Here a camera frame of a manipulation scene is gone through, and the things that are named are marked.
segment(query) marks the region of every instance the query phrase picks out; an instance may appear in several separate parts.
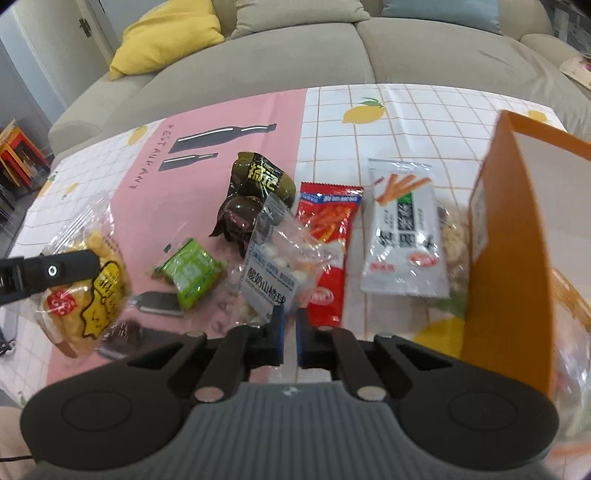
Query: bottle print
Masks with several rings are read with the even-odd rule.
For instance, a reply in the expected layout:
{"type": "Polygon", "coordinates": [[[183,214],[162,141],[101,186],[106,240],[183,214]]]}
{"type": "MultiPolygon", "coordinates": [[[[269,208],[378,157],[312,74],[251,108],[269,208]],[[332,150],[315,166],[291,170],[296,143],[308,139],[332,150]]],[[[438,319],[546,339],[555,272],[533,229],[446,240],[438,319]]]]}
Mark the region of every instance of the bottle print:
{"type": "Polygon", "coordinates": [[[208,158],[216,158],[217,153],[208,153],[205,155],[186,155],[184,157],[169,158],[164,160],[158,171],[174,170],[175,168],[187,167],[200,160],[207,160],[208,158]]]}
{"type": "Polygon", "coordinates": [[[251,134],[274,132],[277,124],[252,125],[251,127],[223,127],[195,135],[178,138],[168,153],[175,153],[195,148],[211,147],[251,134]]]}

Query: red snack bag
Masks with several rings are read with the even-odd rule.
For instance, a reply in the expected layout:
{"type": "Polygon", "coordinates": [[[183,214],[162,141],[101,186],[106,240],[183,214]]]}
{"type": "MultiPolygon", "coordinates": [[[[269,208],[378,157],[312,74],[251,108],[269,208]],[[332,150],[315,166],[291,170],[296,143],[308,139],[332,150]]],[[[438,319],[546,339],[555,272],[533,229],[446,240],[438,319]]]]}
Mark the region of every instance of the red snack bag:
{"type": "Polygon", "coordinates": [[[296,218],[312,236],[331,245],[333,257],[308,304],[310,324],[340,327],[345,300],[345,260],[362,187],[302,182],[296,218]]]}

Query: yellow pillow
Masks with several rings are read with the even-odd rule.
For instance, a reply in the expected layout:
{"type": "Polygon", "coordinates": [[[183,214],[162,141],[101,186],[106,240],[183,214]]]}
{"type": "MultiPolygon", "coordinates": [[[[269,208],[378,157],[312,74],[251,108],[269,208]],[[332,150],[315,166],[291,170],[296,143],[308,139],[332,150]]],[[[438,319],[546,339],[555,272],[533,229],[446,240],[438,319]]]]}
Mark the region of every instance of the yellow pillow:
{"type": "Polygon", "coordinates": [[[155,72],[223,42],[212,0],[169,0],[123,31],[111,62],[111,80],[155,72]]]}

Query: door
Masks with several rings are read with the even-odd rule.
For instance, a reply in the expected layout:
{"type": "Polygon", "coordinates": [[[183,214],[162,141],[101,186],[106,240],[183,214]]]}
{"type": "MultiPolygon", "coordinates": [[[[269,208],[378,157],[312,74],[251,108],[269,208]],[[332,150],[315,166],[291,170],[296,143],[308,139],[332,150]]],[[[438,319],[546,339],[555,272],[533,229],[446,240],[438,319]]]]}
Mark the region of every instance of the door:
{"type": "Polygon", "coordinates": [[[90,0],[100,26],[113,48],[121,45],[123,30],[163,0],[90,0]]]}
{"type": "Polygon", "coordinates": [[[19,0],[12,12],[66,107],[108,71],[76,0],[19,0]]]}

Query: yellow snack bag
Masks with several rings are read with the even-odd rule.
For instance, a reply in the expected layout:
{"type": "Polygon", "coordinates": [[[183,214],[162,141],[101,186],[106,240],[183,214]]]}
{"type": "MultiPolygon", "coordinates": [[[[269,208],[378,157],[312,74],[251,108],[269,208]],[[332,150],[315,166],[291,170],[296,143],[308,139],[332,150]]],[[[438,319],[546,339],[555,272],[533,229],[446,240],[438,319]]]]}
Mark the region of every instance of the yellow snack bag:
{"type": "Polygon", "coordinates": [[[125,308],[131,283],[113,238],[115,225],[109,199],[84,207],[70,225],[44,249],[44,255],[92,250],[100,259],[95,278],[50,288],[34,296],[35,320],[65,355],[89,355],[105,330],[125,308]]]}

